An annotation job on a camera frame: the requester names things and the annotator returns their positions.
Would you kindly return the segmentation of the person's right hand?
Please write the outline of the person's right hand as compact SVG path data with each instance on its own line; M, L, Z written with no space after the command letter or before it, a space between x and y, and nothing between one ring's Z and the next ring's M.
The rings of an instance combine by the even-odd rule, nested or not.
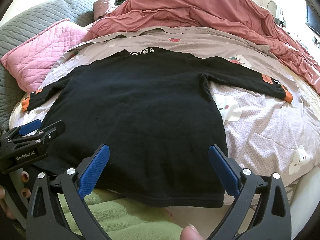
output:
M204 238L192 224L189 224L182 230L180 240L204 240Z

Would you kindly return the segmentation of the person's left hand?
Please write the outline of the person's left hand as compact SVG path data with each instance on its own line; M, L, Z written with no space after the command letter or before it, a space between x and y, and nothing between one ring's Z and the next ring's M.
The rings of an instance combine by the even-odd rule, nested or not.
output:
M21 172L22 169L7 174L1 173L1 186L5 189L4 202L15 218L23 224L27 220L28 201L21 195L21 189L24 188Z

